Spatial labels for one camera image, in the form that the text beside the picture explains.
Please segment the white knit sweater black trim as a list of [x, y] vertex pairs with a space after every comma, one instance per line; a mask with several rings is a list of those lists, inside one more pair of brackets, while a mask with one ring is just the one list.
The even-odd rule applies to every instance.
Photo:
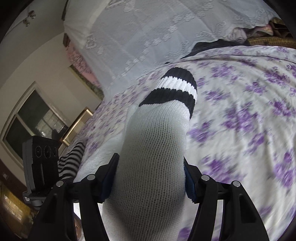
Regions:
[[76, 181], [106, 164], [119, 162], [102, 220], [110, 240], [176, 240], [185, 208], [186, 133], [197, 100], [190, 71], [171, 68], [156, 87], [127, 113], [125, 131], [84, 161]]

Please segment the black white striped garment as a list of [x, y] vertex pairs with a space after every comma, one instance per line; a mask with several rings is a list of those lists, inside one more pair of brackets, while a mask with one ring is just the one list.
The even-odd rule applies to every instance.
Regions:
[[86, 141], [77, 142], [76, 145], [58, 161], [59, 179], [76, 177], [86, 147]]

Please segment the dark window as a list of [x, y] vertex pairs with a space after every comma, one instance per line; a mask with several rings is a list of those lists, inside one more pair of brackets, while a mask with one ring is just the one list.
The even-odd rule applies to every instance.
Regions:
[[30, 85], [10, 112], [3, 130], [1, 141], [4, 148], [22, 165], [22, 144], [32, 136], [60, 140], [68, 125], [62, 114], [41, 92], [36, 82]]

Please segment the purple floral bed sheet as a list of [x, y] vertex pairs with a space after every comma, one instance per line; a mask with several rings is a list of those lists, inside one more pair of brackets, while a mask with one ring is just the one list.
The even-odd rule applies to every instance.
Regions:
[[[100, 104], [81, 133], [88, 139], [82, 163], [122, 136], [130, 107], [175, 67], [190, 71], [197, 85], [184, 158], [218, 182], [240, 181], [269, 239], [278, 240], [295, 216], [294, 49], [211, 49], [154, 70]], [[196, 214], [185, 198], [176, 240], [188, 237]]]

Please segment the pink floral fabric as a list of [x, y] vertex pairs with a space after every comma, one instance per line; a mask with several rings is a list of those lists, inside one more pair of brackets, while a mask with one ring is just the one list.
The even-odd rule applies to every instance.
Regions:
[[88, 80], [91, 84], [95, 85], [98, 88], [101, 87], [99, 81], [86, 63], [85, 59], [71, 41], [66, 47], [66, 54], [70, 63], [83, 77], [86, 78], [86, 80]]

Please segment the white lace cover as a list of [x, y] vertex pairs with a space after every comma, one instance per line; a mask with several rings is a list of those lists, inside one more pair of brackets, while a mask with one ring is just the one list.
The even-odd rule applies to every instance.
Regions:
[[112, 98], [198, 42], [235, 41], [276, 17], [264, 1], [69, 1], [64, 29]]

